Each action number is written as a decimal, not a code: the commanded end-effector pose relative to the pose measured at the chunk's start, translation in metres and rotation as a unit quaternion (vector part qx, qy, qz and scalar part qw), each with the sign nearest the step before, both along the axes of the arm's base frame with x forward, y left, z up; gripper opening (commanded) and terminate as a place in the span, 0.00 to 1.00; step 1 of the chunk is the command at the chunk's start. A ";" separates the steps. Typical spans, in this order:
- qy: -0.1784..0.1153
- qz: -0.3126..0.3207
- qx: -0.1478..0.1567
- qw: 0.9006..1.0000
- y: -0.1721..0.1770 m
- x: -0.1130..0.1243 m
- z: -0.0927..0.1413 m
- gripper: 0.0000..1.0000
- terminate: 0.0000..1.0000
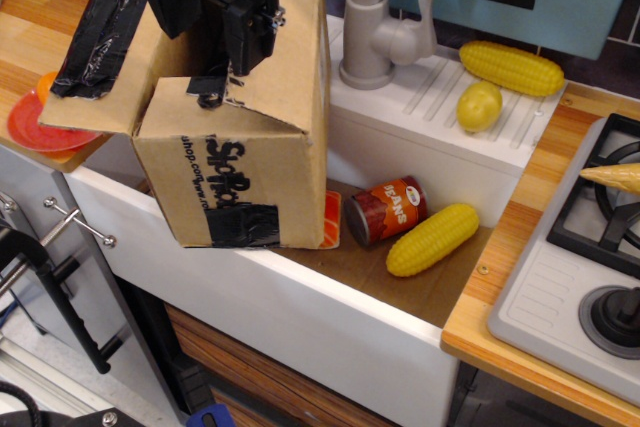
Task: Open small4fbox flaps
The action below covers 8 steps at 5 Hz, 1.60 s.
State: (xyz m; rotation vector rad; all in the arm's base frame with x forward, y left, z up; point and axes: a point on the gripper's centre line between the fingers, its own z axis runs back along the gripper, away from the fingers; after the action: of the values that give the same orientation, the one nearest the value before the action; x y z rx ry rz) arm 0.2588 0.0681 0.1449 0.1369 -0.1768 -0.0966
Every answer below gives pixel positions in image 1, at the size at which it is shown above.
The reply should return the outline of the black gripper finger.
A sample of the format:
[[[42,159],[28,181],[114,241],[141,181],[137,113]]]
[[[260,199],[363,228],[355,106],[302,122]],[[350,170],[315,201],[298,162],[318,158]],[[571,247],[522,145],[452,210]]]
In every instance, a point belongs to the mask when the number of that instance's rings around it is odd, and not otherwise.
[[[148,0],[162,30],[176,38],[199,20],[201,0]]]
[[[223,10],[222,19],[225,47],[236,76],[249,75],[273,55],[277,24],[264,9],[242,2],[230,4]]]

